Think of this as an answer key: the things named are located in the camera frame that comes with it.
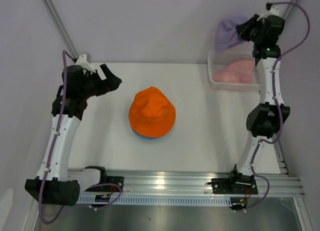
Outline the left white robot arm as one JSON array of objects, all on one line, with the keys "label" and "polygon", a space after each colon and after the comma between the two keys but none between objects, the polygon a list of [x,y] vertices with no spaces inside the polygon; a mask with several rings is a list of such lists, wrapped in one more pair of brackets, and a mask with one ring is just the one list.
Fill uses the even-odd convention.
[{"label": "left white robot arm", "polygon": [[74,64],[62,73],[63,84],[52,103],[52,128],[44,159],[34,179],[27,179],[25,190],[40,204],[74,206],[82,192],[116,192],[107,187],[117,181],[107,176],[102,166],[87,166],[75,177],[68,176],[68,163],[75,134],[88,106],[88,99],[115,91],[122,80],[106,64],[95,70]]}]

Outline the blue bucket hat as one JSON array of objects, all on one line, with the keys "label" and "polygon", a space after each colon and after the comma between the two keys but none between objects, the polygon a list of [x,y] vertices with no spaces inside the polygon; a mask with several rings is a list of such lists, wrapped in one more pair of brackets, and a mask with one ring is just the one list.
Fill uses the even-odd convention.
[{"label": "blue bucket hat", "polygon": [[132,130],[133,133],[135,133],[138,137],[142,138],[142,139],[145,139],[145,140],[155,140],[155,139],[158,139],[159,137],[150,137],[150,136],[145,136],[145,135],[142,135],[142,134],[139,134],[138,132],[136,132],[134,129]]}]

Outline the orange bucket hat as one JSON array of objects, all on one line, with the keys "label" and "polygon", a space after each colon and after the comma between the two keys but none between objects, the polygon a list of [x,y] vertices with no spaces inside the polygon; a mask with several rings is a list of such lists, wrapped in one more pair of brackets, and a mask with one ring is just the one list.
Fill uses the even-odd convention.
[{"label": "orange bucket hat", "polygon": [[158,88],[151,86],[135,95],[128,119],[136,134],[150,139],[160,138],[174,127],[176,109]]}]

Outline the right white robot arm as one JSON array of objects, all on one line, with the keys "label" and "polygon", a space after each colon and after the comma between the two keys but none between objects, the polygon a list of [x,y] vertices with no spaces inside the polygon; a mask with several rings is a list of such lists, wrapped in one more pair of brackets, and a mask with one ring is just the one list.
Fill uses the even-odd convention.
[{"label": "right white robot arm", "polygon": [[224,194],[244,194],[249,190],[258,193],[255,168],[272,137],[282,133],[283,124],[291,109],[284,104],[280,89],[280,64],[282,53],[277,42],[285,26],[285,20],[276,14],[260,17],[255,14],[249,21],[239,24],[236,31],[245,41],[253,42],[252,56],[258,74],[259,104],[248,114],[246,129],[248,139],[239,161],[234,165],[229,178],[220,184],[212,184]]}]

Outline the purple bucket hat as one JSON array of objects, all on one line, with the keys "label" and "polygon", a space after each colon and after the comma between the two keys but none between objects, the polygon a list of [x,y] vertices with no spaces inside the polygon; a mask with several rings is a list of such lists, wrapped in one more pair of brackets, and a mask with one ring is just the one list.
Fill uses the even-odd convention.
[{"label": "purple bucket hat", "polygon": [[246,41],[241,39],[236,27],[246,23],[249,19],[246,16],[233,16],[219,22],[215,36],[215,52],[222,53],[236,47]]}]

